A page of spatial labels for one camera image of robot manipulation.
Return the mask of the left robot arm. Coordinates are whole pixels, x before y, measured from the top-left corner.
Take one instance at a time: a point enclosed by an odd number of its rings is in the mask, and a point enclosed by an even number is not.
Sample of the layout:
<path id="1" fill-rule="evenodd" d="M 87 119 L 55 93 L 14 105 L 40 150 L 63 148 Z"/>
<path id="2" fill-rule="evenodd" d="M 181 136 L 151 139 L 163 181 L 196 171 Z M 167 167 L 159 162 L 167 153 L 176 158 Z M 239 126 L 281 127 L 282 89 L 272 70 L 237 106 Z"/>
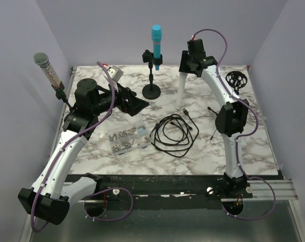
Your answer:
<path id="1" fill-rule="evenodd" d="M 98 117 L 102 113 L 110 114 L 115 107 L 135 116 L 149 106 L 148 101 L 138 98 L 128 87 L 118 85 L 116 90 L 104 89 L 90 78 L 77 83 L 75 99 L 45 169 L 31 188 L 22 188 L 18 194 L 20 203 L 32 218 L 54 225 L 61 224 L 70 207 L 82 198 L 98 199 L 102 195 L 102 178 L 90 173 L 64 187 L 76 157 L 87 144 L 95 126 L 103 122 Z"/>

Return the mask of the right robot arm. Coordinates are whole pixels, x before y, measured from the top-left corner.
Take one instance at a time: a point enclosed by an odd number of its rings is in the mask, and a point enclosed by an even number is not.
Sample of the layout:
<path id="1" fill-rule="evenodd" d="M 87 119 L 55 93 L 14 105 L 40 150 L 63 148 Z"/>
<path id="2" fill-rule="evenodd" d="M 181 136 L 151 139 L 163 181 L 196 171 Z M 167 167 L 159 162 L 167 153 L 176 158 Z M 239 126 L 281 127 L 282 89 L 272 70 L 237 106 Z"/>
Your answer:
<path id="1" fill-rule="evenodd" d="M 246 125 L 249 103 L 247 100 L 238 101 L 239 96 L 224 82 L 218 70 L 218 62 L 213 56 L 206 56 L 201 39 L 189 40 L 188 50 L 182 51 L 179 65 L 179 83 L 176 97 L 176 108 L 181 108 L 186 78 L 194 74 L 202 78 L 210 87 L 220 106 L 216 114 L 215 126 L 222 135 L 225 148 L 226 166 L 224 176 L 230 181 L 223 184 L 223 192 L 233 198 L 241 192 L 237 181 L 245 178 L 241 170 L 241 146 L 237 140 Z"/>

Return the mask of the white microphone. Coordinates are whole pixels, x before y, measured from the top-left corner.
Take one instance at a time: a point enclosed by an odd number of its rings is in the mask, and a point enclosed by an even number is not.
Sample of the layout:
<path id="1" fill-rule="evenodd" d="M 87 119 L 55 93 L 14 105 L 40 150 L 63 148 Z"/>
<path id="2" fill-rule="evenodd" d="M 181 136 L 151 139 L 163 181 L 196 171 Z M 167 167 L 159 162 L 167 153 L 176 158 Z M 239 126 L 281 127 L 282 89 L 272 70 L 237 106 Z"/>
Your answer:
<path id="1" fill-rule="evenodd" d="M 179 73 L 179 82 L 178 82 L 177 96 L 175 102 L 175 107 L 177 110 L 181 109 L 187 75 L 188 74 L 184 72 Z"/>

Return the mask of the glitter silver microphone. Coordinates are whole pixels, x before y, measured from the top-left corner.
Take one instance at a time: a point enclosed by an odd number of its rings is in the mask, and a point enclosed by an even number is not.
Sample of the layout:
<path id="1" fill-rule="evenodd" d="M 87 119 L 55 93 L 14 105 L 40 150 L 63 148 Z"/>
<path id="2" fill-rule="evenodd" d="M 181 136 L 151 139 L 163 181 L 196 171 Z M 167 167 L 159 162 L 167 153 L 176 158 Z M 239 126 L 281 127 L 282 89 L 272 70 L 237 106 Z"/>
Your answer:
<path id="1" fill-rule="evenodd" d="M 49 62 L 49 57 L 42 52 L 35 53 L 34 62 L 42 69 L 54 89 L 60 88 L 62 81 L 58 77 L 56 71 Z"/>

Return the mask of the blue microphone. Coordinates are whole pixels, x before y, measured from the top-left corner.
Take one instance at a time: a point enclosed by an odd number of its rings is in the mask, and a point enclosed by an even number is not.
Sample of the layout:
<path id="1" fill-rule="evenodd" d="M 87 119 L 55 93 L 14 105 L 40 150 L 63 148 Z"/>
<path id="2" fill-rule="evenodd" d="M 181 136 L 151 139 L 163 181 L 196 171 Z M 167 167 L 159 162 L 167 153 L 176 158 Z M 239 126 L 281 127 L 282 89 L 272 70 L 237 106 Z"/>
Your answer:
<path id="1" fill-rule="evenodd" d="M 151 30 L 151 38 L 153 41 L 153 54 L 155 59 L 161 58 L 161 39 L 162 30 L 160 25 L 154 25 Z"/>

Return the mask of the black tripod shock-mount stand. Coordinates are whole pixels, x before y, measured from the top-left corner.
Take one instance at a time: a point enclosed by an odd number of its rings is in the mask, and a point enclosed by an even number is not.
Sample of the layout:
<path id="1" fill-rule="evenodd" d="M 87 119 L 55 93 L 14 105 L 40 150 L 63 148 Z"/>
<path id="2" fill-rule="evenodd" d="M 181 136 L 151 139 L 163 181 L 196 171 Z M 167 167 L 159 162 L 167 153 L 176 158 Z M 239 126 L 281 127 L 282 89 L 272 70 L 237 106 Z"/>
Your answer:
<path id="1" fill-rule="evenodd" d="M 246 75 L 239 71 L 229 72 L 225 79 L 237 95 L 239 90 L 245 87 L 248 82 Z M 238 101 L 233 103 L 227 102 L 222 106 L 219 113 L 209 106 L 207 109 L 216 115 L 215 127 L 220 134 L 231 137 L 233 134 L 243 132 L 247 121 L 248 108 L 242 103 Z"/>

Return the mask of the black round-base mic stand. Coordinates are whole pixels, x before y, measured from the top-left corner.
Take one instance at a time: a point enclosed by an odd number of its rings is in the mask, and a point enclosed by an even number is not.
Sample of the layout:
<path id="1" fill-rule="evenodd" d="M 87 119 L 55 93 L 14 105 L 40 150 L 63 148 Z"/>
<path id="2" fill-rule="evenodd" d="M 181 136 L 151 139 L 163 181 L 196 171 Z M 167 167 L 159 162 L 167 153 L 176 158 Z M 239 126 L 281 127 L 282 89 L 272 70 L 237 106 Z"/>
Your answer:
<path id="1" fill-rule="evenodd" d="M 156 65 L 163 64 L 162 55 L 159 58 L 155 58 L 152 52 L 150 52 L 149 50 L 145 50 L 144 53 L 142 54 L 142 60 L 143 63 L 148 64 L 148 68 L 149 68 L 149 76 L 148 76 L 149 84 L 143 87 L 142 94 L 146 99 L 149 100 L 157 99 L 161 94 L 161 90 L 159 86 L 153 83 L 154 77 L 153 77 L 152 69 L 155 64 Z"/>

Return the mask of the black desk mic stand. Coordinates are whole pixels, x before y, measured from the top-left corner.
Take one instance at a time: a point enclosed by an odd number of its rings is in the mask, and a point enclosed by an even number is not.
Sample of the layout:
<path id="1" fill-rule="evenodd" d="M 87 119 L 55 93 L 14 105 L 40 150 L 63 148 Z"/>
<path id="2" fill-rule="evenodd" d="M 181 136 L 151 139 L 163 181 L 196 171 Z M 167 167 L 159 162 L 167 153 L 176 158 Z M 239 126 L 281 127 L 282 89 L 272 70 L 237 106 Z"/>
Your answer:
<path id="1" fill-rule="evenodd" d="M 69 111 L 72 111 L 73 107 L 70 105 L 70 103 L 68 101 L 67 95 L 65 93 L 65 87 L 64 87 L 63 83 L 60 83 L 60 85 L 58 87 L 52 85 L 52 88 L 55 91 L 56 98 L 58 100 L 62 100 L 68 106 Z"/>

